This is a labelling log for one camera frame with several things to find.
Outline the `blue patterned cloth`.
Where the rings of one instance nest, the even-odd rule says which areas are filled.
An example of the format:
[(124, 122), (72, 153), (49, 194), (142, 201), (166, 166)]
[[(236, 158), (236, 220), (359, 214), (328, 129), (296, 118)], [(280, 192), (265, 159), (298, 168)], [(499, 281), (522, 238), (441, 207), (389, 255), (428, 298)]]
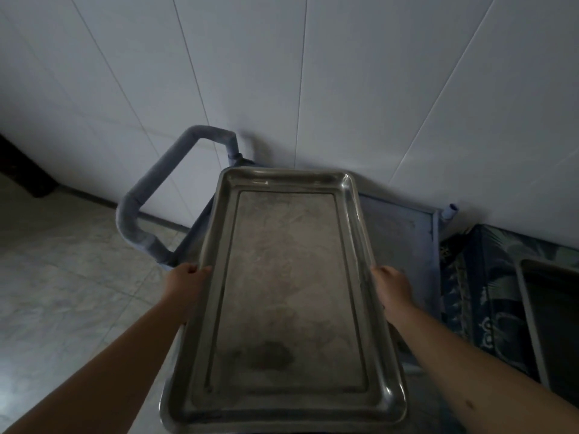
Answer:
[(579, 250), (487, 225), (439, 246), (442, 320), (449, 330), (539, 382), (513, 254), (579, 269)]

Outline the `person's right hand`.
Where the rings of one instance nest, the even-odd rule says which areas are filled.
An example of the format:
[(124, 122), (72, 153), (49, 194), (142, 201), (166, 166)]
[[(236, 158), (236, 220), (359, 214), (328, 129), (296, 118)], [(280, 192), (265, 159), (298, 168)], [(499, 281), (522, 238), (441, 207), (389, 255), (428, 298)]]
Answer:
[(375, 286), (375, 291), (386, 319), (394, 323), (401, 312), (414, 305), (411, 285), (405, 274), (397, 269), (390, 266), (377, 267), (382, 267), (383, 271), (387, 272), (387, 287), (377, 288)]

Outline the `person's right forearm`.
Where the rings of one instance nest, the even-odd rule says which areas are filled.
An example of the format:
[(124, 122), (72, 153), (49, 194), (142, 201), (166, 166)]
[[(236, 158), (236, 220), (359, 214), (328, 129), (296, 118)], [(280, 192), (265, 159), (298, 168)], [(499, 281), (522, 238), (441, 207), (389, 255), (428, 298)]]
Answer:
[(406, 298), (385, 317), (471, 434), (579, 434), (579, 410), (476, 349)]

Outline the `person's left hand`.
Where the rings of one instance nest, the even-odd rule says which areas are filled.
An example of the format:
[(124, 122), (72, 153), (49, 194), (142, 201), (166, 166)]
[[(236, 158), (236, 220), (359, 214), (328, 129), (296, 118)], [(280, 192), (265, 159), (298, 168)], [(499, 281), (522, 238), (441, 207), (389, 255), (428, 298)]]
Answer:
[(182, 263), (169, 271), (160, 300), (160, 304), (169, 307), (184, 319), (194, 310), (206, 282), (192, 281), (192, 266), (198, 265)]

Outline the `dark metal tray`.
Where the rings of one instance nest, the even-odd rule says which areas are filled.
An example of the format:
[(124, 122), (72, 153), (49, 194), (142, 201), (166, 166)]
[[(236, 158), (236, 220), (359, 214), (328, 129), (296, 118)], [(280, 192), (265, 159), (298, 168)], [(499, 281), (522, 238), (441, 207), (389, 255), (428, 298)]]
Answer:
[(523, 258), (517, 283), (540, 383), (579, 408), (579, 268)]

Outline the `person's left forearm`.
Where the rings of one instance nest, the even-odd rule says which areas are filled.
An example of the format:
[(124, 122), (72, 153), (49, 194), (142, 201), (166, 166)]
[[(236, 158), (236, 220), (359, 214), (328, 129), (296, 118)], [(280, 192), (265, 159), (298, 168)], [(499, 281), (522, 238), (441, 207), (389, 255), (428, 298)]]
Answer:
[(190, 308), (161, 299), (4, 434), (127, 434)]

